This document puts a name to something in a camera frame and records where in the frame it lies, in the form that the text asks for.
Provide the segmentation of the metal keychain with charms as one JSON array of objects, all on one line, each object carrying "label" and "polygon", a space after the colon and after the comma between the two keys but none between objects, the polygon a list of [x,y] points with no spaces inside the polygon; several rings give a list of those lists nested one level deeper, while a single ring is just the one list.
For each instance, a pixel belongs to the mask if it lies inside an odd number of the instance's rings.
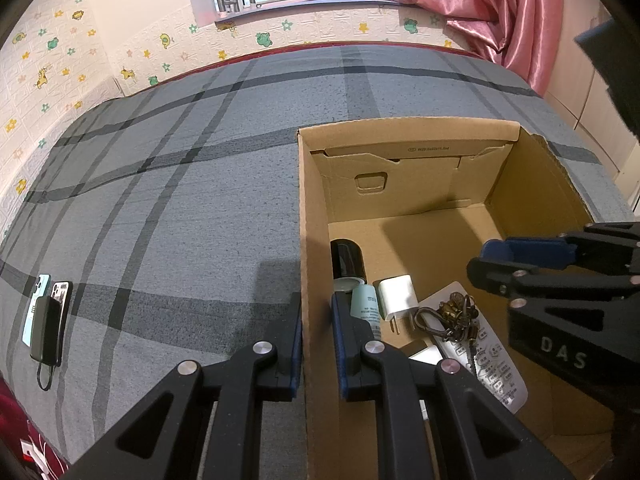
[{"label": "metal keychain with charms", "polygon": [[477,376],[475,356],[477,336],[480,326],[477,318],[480,311],[475,300],[468,294],[452,292],[447,301],[442,301],[437,309],[420,307],[412,316],[413,324],[442,342],[462,344],[470,370]]}]

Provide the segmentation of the white remote control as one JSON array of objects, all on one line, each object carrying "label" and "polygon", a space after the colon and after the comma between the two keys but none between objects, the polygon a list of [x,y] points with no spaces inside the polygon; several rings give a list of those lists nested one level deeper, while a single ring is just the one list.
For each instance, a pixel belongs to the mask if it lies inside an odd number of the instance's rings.
[{"label": "white remote control", "polygon": [[[468,294],[459,282],[452,282],[438,292],[435,292],[432,296],[422,300],[419,308],[429,307],[437,309],[442,301],[449,299],[452,292]],[[477,318],[480,331],[478,332],[476,343],[475,364],[477,376],[475,377],[490,390],[511,413],[515,414],[526,403],[528,390],[524,379],[514,365],[509,353],[506,351],[506,347],[502,344],[480,308],[477,307],[477,309],[480,311],[480,315]],[[433,337],[432,339],[435,346],[442,352],[444,359],[456,360],[471,372],[468,356],[462,344],[442,342]]]}]

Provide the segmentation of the small white plug charger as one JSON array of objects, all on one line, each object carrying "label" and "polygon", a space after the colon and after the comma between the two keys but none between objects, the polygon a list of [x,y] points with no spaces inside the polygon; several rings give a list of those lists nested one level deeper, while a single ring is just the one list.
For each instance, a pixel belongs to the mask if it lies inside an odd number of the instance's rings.
[{"label": "small white plug charger", "polygon": [[398,320],[410,315],[418,307],[411,276],[398,275],[378,282],[378,306],[382,319],[398,334]]}]

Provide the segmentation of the brown cardboard box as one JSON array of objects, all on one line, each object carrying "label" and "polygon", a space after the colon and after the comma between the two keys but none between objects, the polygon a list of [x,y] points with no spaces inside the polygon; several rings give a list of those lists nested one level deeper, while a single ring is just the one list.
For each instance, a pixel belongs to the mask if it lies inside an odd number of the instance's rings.
[{"label": "brown cardboard box", "polygon": [[[332,325],[332,240],[361,249],[367,283],[411,276],[418,307],[459,282],[485,315],[524,379],[513,414],[572,474],[611,477],[623,410],[611,410],[509,346],[511,300],[475,288],[466,265],[488,240],[557,237],[599,223],[540,136],[507,120],[409,117],[303,128],[299,156],[300,284],[308,474],[378,475],[375,404],[348,402],[338,384]],[[380,341],[408,358],[430,334],[382,319]]]}]

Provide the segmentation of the light blue tube bottle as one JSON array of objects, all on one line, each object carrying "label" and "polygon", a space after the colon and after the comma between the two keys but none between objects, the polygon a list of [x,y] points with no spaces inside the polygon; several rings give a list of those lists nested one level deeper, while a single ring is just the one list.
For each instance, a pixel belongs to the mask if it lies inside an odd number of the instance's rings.
[{"label": "light blue tube bottle", "polygon": [[372,330],[374,339],[380,340],[382,338],[378,296],[376,296],[376,290],[372,285],[363,283],[352,290],[350,315],[353,318],[366,321]]}]

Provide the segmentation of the black cylindrical cap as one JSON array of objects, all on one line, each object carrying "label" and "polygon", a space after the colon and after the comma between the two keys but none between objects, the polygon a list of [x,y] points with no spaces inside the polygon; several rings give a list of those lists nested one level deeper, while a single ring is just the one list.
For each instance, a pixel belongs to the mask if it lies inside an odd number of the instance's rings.
[{"label": "black cylindrical cap", "polygon": [[353,240],[338,238],[330,244],[333,288],[336,292],[351,292],[367,283],[362,252]]}]

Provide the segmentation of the large white power adapter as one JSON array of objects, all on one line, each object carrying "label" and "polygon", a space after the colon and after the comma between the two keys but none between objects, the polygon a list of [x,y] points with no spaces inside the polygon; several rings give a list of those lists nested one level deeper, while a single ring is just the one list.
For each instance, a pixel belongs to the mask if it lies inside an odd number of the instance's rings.
[{"label": "large white power adapter", "polygon": [[[442,352],[436,346],[428,346],[418,352],[414,352],[410,359],[416,362],[437,365],[442,360]],[[428,419],[427,408],[424,400],[420,401],[420,408],[424,420]]]}]

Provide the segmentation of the black power bank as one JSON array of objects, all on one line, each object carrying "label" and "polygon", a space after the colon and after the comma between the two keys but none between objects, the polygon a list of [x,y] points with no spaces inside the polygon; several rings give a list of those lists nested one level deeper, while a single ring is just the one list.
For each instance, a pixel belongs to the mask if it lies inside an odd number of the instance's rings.
[{"label": "black power bank", "polygon": [[42,391],[51,388],[55,369],[56,332],[60,304],[51,296],[37,301],[34,322],[32,323],[32,345],[30,357],[38,363],[36,381]]}]

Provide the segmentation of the beige wardrobe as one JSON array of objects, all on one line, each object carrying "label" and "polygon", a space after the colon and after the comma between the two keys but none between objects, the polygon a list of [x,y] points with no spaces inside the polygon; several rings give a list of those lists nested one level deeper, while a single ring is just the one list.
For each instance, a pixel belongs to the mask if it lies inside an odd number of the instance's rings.
[{"label": "beige wardrobe", "polygon": [[639,142],[575,38],[610,18],[600,0],[563,0],[562,27],[544,99],[587,144],[631,210],[639,212]]}]

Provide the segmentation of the phone with dark case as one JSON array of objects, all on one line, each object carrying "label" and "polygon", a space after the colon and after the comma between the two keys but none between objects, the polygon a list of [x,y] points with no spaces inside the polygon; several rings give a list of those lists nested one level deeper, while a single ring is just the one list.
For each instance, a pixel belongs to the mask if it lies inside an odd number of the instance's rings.
[{"label": "phone with dark case", "polygon": [[59,281],[53,284],[51,297],[60,304],[60,317],[58,318],[58,331],[56,332],[56,366],[60,366],[62,363],[64,332],[68,310],[70,310],[72,292],[73,284],[70,281]]}]

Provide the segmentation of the light green smartphone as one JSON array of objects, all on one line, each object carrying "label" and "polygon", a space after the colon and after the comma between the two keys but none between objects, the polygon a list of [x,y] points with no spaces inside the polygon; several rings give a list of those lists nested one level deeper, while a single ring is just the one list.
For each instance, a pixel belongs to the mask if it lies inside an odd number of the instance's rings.
[{"label": "light green smartphone", "polygon": [[49,274],[39,274],[36,279],[32,296],[30,296],[22,333],[23,344],[26,344],[27,347],[32,345],[32,323],[34,322],[37,301],[47,295],[50,279],[51,277]]}]

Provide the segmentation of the grey plaid bed cover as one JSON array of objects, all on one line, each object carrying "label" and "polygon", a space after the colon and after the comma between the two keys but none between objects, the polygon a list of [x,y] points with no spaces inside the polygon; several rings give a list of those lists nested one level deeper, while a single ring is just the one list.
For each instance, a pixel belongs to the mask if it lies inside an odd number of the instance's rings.
[{"label": "grey plaid bed cover", "polygon": [[[304,47],[107,101],[54,144],[1,246],[1,374],[55,451],[78,460],[180,361],[228,358],[302,290],[300,130],[409,117],[516,122],[594,220],[631,218],[541,96],[459,53]],[[46,296],[73,284],[48,391],[22,341],[39,274]]]}]

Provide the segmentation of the pink satin curtain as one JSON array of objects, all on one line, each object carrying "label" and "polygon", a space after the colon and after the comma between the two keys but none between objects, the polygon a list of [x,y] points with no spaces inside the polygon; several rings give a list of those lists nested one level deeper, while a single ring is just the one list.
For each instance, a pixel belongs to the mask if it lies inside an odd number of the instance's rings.
[{"label": "pink satin curtain", "polygon": [[541,96],[558,54],[563,0],[397,0],[445,19],[472,52],[523,78]]}]

